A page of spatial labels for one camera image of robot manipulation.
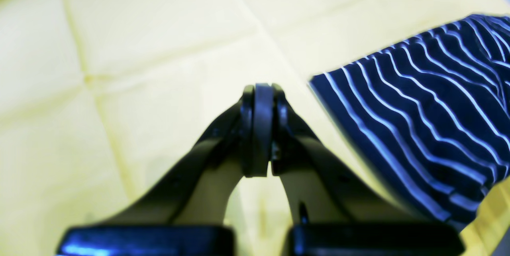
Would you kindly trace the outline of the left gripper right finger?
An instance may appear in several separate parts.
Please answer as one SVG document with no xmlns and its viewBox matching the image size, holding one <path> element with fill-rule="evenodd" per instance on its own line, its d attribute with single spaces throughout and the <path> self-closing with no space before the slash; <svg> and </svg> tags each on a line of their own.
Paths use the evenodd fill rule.
<svg viewBox="0 0 510 256">
<path fill-rule="evenodd" d="M 317 138 L 272 85 L 272 171 L 279 176 L 295 223 L 426 223 L 385 200 Z"/>
</svg>

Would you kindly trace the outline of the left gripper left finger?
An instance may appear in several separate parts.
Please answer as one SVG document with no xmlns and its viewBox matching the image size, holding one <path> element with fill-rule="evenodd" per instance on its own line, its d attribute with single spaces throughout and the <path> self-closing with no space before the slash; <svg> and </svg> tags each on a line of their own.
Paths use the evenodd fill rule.
<svg viewBox="0 0 510 256">
<path fill-rule="evenodd" d="M 146 194 L 102 225 L 221 225 L 237 183 L 265 177 L 272 154 L 273 87 L 248 85 Z"/>
</svg>

